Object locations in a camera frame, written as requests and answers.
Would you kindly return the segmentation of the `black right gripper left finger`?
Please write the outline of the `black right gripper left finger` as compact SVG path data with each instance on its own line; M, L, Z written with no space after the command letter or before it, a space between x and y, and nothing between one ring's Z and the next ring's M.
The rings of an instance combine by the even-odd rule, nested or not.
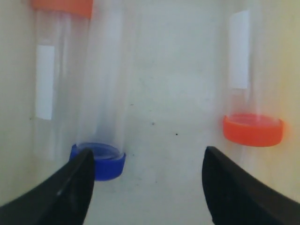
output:
M94 188L94 158L84 149L44 182L1 206L2 225L82 225Z

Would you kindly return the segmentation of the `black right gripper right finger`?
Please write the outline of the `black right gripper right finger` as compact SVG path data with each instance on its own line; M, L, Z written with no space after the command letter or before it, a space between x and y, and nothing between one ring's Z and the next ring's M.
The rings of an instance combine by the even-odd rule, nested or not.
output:
M213 146L205 150L202 187L216 225L298 225L300 204L239 167Z

